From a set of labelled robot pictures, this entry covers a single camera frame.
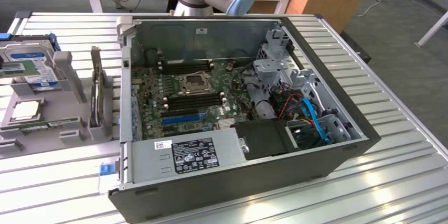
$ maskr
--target blue pcie slot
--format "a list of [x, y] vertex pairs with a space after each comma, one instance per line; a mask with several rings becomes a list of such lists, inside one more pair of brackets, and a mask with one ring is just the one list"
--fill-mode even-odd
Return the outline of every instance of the blue pcie slot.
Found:
[[171, 123], [186, 123], [186, 122], [194, 122], [194, 121], [202, 121], [203, 117], [200, 115], [187, 115], [182, 116], [179, 118], [166, 118], [162, 119], [162, 124], [171, 124]]

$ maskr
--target power supply label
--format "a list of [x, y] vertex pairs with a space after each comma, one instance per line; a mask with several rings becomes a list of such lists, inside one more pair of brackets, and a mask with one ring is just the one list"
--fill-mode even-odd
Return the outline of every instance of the power supply label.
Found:
[[183, 174], [218, 167], [218, 155], [212, 138], [172, 144], [175, 170]]

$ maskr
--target motherboard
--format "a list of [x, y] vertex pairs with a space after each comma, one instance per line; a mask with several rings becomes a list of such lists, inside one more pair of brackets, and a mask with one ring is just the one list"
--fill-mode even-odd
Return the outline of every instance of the motherboard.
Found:
[[132, 69], [135, 140], [226, 129], [254, 119], [243, 70], [234, 60]]

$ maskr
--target metal table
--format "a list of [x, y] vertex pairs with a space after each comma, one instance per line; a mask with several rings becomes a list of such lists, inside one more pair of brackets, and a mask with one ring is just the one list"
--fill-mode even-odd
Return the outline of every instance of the metal table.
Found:
[[[123, 14], [34, 13], [30, 19], [15, 20], [11, 29], [23, 35], [56, 33], [62, 49], [74, 52], [80, 77], [91, 76], [91, 46], [102, 47], [103, 66], [115, 76], [116, 122], [118, 15]], [[290, 17], [382, 134], [382, 141], [326, 178], [148, 223], [447, 222], [447, 149], [328, 23], [312, 15]], [[12, 92], [6, 84], [3, 80], [2, 105]], [[99, 165], [118, 155], [119, 143], [111, 141], [0, 160], [0, 223], [124, 223], [107, 196], [98, 191]]]

